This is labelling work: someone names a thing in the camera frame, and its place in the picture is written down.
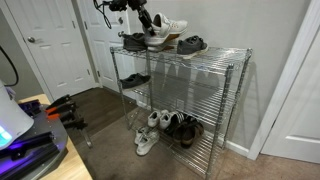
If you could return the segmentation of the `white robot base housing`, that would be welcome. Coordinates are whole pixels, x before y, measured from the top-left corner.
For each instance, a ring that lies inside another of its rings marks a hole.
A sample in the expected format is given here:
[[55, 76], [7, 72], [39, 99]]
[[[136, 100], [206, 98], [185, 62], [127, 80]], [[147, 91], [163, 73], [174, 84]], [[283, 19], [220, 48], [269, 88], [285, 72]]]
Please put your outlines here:
[[11, 145], [33, 124], [34, 120], [10, 98], [7, 88], [0, 81], [0, 150]]

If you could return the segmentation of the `round metal robot base plate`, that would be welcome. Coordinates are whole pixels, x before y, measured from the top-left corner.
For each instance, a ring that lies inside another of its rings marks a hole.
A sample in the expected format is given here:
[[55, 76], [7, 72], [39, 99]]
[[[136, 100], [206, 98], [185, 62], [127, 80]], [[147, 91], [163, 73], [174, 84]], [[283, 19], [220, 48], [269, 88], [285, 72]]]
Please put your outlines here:
[[1, 151], [0, 180], [38, 180], [55, 170], [65, 155], [68, 135], [59, 118], [48, 119], [45, 107], [34, 125]]

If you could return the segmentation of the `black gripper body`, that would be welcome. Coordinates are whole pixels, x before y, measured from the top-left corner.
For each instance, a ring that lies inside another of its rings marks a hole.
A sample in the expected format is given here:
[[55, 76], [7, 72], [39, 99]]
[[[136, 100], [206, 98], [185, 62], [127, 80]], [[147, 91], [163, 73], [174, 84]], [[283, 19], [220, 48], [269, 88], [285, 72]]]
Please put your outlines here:
[[140, 10], [147, 0], [112, 0], [109, 9], [111, 11], [124, 11], [130, 7], [133, 11]]

